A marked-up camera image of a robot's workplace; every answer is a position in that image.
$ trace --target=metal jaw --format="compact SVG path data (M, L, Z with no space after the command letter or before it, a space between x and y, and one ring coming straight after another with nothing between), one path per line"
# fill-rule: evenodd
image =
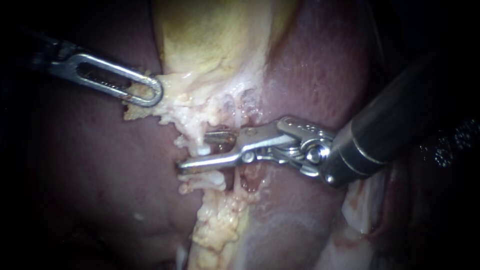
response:
M152 107L163 98L162 84L156 78L96 57L72 42L51 38L27 28L18 28L13 39L18 46L12 49L16 51L12 62L23 68L46 72L141 107ZM86 67L88 72L80 72L81 67ZM151 97L135 96L127 92L125 86L95 77L92 75L95 72L143 84L152 90Z
M289 164L309 177L317 177L319 164L330 153L332 140L333 135L318 126L287 116L259 127L207 132L206 143L232 143L233 149L227 153L188 158L177 163L177 168L181 175L190 175L254 161L273 161Z

